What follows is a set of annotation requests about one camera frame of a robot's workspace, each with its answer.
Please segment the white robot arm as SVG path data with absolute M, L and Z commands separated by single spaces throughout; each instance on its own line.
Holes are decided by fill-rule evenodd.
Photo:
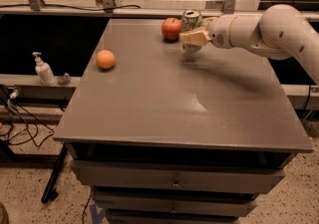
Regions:
M 319 34 L 289 5 L 274 5 L 262 14 L 210 17 L 179 37 L 187 45 L 242 48 L 274 60 L 293 57 L 319 85 Z

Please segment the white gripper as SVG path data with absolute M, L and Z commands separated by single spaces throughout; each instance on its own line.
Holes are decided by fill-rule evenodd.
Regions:
M 205 46 L 211 41 L 216 48 L 231 49 L 230 29 L 234 20 L 234 15 L 206 17 L 202 20 L 202 25 L 208 31 L 204 28 L 197 28 L 180 33 L 179 38 L 186 45 Z

